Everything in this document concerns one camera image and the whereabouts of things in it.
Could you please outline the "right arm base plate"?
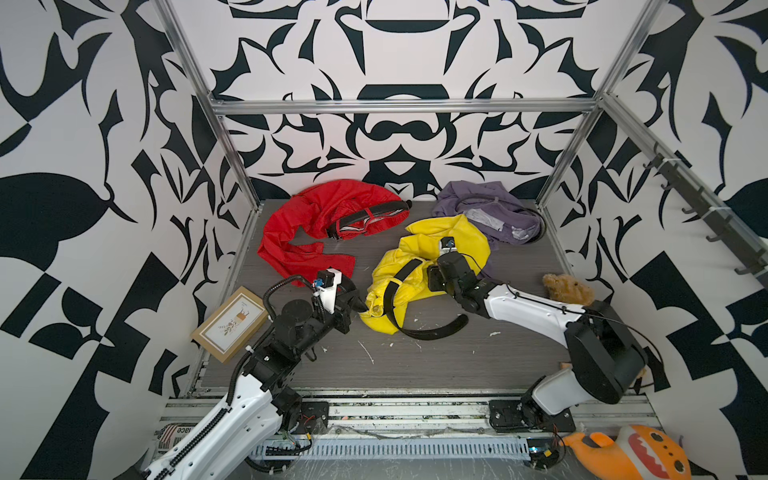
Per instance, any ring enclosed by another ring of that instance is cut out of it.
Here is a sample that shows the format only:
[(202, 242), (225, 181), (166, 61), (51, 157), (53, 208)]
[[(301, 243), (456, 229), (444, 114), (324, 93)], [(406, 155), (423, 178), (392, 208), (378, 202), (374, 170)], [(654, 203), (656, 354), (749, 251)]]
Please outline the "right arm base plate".
[(552, 415), (546, 413), (532, 400), (491, 400), (488, 406), (489, 424), (497, 433), (568, 433), (575, 430), (575, 423), (569, 409)]

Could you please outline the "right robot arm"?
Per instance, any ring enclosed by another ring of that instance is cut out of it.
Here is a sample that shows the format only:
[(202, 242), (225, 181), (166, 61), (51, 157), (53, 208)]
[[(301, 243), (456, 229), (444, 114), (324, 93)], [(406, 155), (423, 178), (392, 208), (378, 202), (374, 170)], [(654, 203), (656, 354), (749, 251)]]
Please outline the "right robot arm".
[(528, 294), (481, 278), (456, 251), (427, 269), (432, 291), (491, 320), (515, 324), (563, 346), (568, 365), (535, 383), (523, 397), (535, 414), (554, 417), (585, 401), (618, 403), (647, 366), (648, 356), (630, 328), (593, 306)]

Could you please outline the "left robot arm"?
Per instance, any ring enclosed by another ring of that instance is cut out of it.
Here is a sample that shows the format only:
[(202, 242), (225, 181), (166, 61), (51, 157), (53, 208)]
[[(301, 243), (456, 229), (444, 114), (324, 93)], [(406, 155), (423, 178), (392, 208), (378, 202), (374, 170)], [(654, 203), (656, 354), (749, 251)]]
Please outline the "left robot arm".
[[(304, 282), (309, 299), (276, 311), (271, 296), (294, 281)], [(271, 286), (262, 302), (271, 325), (237, 363), (226, 395), (142, 478), (225, 479), (265, 440), (293, 429), (302, 403), (288, 385), (294, 370), (303, 358), (316, 358), (314, 347), (325, 335), (348, 333), (352, 315), (367, 309), (354, 282), (335, 269), (314, 281), (290, 276)]]

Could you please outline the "yellow trousers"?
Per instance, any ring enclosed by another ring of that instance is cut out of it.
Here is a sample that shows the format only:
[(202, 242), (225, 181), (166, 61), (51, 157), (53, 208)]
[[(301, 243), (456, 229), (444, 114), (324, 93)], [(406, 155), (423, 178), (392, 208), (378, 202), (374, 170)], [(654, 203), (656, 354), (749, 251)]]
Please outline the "yellow trousers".
[(452, 336), (468, 324), (466, 315), (461, 314), (439, 328), (413, 330), (405, 327), (407, 307), (413, 301), (442, 294), (429, 288), (428, 269), (437, 265), (445, 242), (454, 246), (478, 274), (490, 257), (489, 241), (462, 214), (419, 220), (406, 230), (408, 234), (399, 240), (398, 247), (387, 251), (373, 270), (372, 285), (365, 299), (368, 310), (360, 318), (379, 333), (400, 332), (421, 341)]

